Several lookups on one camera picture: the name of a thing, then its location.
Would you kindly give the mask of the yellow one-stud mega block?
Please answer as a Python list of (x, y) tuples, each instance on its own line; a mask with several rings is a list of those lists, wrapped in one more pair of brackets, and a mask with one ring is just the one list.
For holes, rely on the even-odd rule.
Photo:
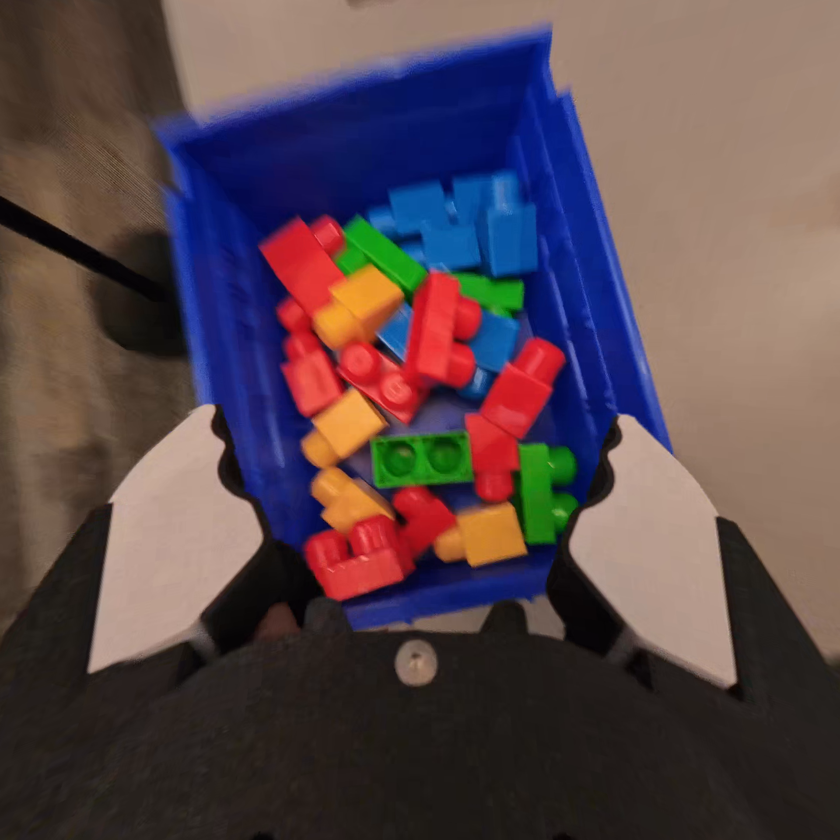
[(525, 557), (529, 550), (516, 510), (505, 501), (456, 513), (455, 524), (433, 542), (433, 552), (445, 563), (478, 569)]

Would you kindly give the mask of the blue plastic block bin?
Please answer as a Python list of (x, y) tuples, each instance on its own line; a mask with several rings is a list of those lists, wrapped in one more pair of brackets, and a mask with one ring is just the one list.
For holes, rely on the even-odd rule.
[[(280, 367), (286, 293), (259, 243), (295, 217), (346, 225), (388, 190), (515, 172), (537, 209), (538, 267), (523, 276), (521, 338), (556, 344), (566, 363), (526, 441), (569, 448), (578, 506), (615, 415), (670, 448), (664, 415), (569, 93), (555, 90), (550, 31), (406, 56), (159, 136), (184, 331), (200, 403), (220, 405), (246, 489), (296, 549), (328, 526), (317, 469)], [(472, 569), (432, 553), (399, 584), (343, 602), (354, 629), (545, 592), (558, 539), (518, 560)]]

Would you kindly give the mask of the black stand leg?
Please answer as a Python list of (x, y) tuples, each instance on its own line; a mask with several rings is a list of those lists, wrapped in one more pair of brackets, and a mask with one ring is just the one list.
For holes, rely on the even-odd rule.
[(107, 253), (5, 197), (1, 225), (88, 270), (96, 321), (118, 346), (164, 359), (186, 356), (171, 240), (164, 230), (129, 232)]

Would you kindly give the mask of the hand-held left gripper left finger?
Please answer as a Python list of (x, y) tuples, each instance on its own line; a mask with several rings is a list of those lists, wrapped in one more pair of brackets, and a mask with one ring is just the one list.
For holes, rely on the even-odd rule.
[(220, 405), (190, 412), (109, 504), (91, 675), (181, 644), (215, 658), (248, 642), (273, 605), (309, 599), (300, 554), (244, 487)]

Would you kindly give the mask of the pile of mega blocks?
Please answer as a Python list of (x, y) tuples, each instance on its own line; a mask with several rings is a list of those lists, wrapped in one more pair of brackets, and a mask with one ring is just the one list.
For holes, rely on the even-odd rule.
[(577, 459), (526, 441), (566, 359), (523, 339), (537, 209), (513, 171), (388, 190), (346, 225), (291, 219), (259, 243), (286, 295), (280, 367), (327, 528), (305, 561), (345, 602), (403, 583), (455, 514), (508, 501), (528, 550), (578, 508)]

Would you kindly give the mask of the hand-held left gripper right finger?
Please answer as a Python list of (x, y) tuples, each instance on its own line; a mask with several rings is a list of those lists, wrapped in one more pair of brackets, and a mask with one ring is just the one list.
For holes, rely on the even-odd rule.
[(547, 580), (565, 641), (617, 665), (650, 654), (734, 686), (717, 510), (630, 415), (614, 416), (598, 457)]

